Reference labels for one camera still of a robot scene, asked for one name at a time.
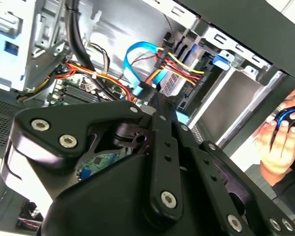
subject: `gray metal panel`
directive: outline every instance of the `gray metal panel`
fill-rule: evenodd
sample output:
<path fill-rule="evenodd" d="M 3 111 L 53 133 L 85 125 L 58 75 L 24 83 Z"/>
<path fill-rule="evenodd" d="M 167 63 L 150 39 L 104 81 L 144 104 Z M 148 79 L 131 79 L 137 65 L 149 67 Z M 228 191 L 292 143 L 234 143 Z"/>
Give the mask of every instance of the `gray metal panel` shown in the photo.
<path fill-rule="evenodd" d="M 36 232 L 18 229 L 15 225 L 25 198 L 11 189 L 7 189 L 0 200 L 0 231 L 18 235 L 36 235 Z"/>
<path fill-rule="evenodd" d="M 14 115 L 24 106 L 16 103 L 16 95 L 0 89 L 0 157 L 3 157 Z"/>
<path fill-rule="evenodd" d="M 213 142 L 226 132 L 262 86 L 235 72 L 202 116 Z"/>
<path fill-rule="evenodd" d="M 121 72 L 126 50 L 133 43 L 147 41 L 156 45 L 162 43 L 166 32 L 171 31 L 164 15 L 141 0 L 91 0 L 94 7 L 102 11 L 96 24 L 91 41 L 104 47 L 111 56 L 111 68 Z M 169 18 L 174 31 L 184 30 Z M 129 55 L 129 61 L 145 49 L 136 49 Z M 139 75 L 147 75 L 153 70 L 155 59 L 135 64 Z"/>

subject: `black metal bracket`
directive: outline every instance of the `black metal bracket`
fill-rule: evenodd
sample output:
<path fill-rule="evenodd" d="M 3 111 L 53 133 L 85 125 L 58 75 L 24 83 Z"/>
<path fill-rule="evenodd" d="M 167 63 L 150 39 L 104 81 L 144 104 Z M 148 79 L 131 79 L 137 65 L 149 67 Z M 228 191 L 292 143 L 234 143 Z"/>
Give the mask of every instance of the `black metal bracket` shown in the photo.
<path fill-rule="evenodd" d="M 54 178 L 75 171 L 81 159 L 133 148 L 132 155 L 62 192 L 41 235 L 96 229 L 99 235 L 295 236 L 293 222 L 218 146 L 198 145 L 167 97 L 157 94 L 150 105 L 150 114 L 131 102 L 107 102 L 25 110 L 15 117 L 11 145 Z M 37 119 L 49 129 L 34 129 Z M 64 147 L 63 135 L 77 144 Z M 68 226 L 64 217 L 73 223 Z M 109 226 L 108 218 L 115 219 Z"/>

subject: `yellow power cable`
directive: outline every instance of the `yellow power cable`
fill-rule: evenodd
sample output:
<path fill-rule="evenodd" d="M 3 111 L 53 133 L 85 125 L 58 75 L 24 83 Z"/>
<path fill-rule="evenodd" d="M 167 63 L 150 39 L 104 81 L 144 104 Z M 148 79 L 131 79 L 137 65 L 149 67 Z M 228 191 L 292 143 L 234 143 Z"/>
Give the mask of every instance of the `yellow power cable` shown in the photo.
<path fill-rule="evenodd" d="M 170 55 L 172 59 L 174 59 L 179 65 L 181 65 L 185 69 L 187 69 L 187 70 L 189 70 L 189 71 L 191 71 L 193 73 L 196 73 L 196 74 L 204 74 L 204 71 L 194 70 L 194 69 L 190 68 L 189 66 L 185 65 L 184 63 L 179 61 L 172 53 L 168 53 L 168 55 Z"/>
<path fill-rule="evenodd" d="M 94 74 L 93 71 L 88 70 L 88 69 L 81 68 L 81 67 L 79 67 L 79 66 L 77 66 L 77 65 L 70 64 L 70 66 L 72 66 L 72 67 L 74 67 L 74 68 L 76 68 L 76 69 L 78 69 L 78 70 L 80 70 L 80 71 L 82 71 L 82 72 L 84 72 L 84 73 L 88 73 L 88 74 L 90 74 L 90 75 L 93 75 L 93 74 Z M 119 84 L 118 84 L 114 79 L 111 79 L 111 78 L 109 78 L 109 77 L 106 76 L 106 75 L 103 75 L 103 74 L 100 74 L 100 73 L 96 73 L 96 76 L 101 77 L 101 78 L 103 78 L 103 79 L 105 79 L 105 80 L 109 80 L 110 82 L 112 82 L 112 83 L 114 83 L 115 85 L 119 86 Z M 131 97 L 129 97 L 130 94 L 127 93 L 123 87 L 120 87 L 120 86 L 119 86 L 119 88 L 125 93 L 125 95 L 128 97 L 128 100 L 130 100 L 130 99 L 131 99 Z"/>
<path fill-rule="evenodd" d="M 174 70 L 171 70 L 171 69 L 169 69 L 169 68 L 166 68 L 166 67 L 164 67 L 164 66 L 162 66 L 162 68 L 163 68 L 163 69 L 167 69 L 167 70 L 169 70 L 170 72 L 172 72 L 172 73 L 175 74 L 175 75 L 178 75 L 179 77 L 181 77 L 181 78 L 183 78 L 184 80 L 186 80 L 186 81 L 188 81 L 189 83 L 191 83 L 193 86 L 196 85 L 195 82 L 193 82 L 192 80 L 188 79 L 187 77 L 184 77 L 183 75 L 179 74 L 178 72 L 176 72 L 176 71 L 174 71 Z"/>
<path fill-rule="evenodd" d="M 155 77 L 160 71 L 161 71 L 160 69 L 155 70 L 155 71 L 153 72 L 153 74 L 151 74 L 151 75 L 149 76 L 149 78 L 147 79 L 146 83 L 149 84 L 149 83 L 154 79 L 154 77 Z"/>

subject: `green circuit board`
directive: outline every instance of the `green circuit board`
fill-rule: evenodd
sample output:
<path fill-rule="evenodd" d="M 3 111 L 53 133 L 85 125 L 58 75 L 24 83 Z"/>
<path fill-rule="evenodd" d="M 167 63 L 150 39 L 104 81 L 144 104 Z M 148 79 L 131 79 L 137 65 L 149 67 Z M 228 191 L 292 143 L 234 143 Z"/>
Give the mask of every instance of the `green circuit board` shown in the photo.
<path fill-rule="evenodd" d="M 65 80 L 59 80 L 57 81 L 58 85 L 63 85 L 63 84 L 70 84 L 71 86 L 76 87 L 77 89 L 80 88 L 80 84 L 83 81 L 83 78 L 81 75 L 76 75 L 73 77 L 70 77 Z M 49 102 L 49 107 L 55 107 L 55 106 L 67 106 L 68 104 L 63 102 L 61 99 L 51 99 Z M 114 164 L 115 162 L 119 161 L 123 157 L 126 156 L 126 150 L 123 148 L 120 150 L 119 153 L 112 153 L 112 154 L 102 154 L 99 156 L 95 156 L 87 161 L 83 161 L 78 164 L 77 167 L 77 177 L 79 178 L 81 176 L 82 170 L 86 170 L 88 173 L 91 172 L 91 175 L 105 169 L 106 167 Z"/>
<path fill-rule="evenodd" d="M 81 162 L 78 165 L 77 172 L 79 173 L 82 169 L 90 170 L 91 174 L 95 174 L 106 167 L 116 163 L 126 156 L 125 150 L 122 149 L 120 153 L 117 154 L 102 154 L 93 157 L 87 161 Z"/>

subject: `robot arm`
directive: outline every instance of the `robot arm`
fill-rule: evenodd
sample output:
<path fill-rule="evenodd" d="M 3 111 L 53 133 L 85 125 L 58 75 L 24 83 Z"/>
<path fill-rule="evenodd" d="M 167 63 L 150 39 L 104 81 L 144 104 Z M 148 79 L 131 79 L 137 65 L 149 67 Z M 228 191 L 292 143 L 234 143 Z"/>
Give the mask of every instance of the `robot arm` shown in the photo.
<path fill-rule="evenodd" d="M 79 161 L 132 154 L 78 182 Z M 1 175 L 36 202 L 38 235 L 295 236 L 293 222 L 219 149 L 200 145 L 155 94 L 38 108 L 14 119 Z"/>

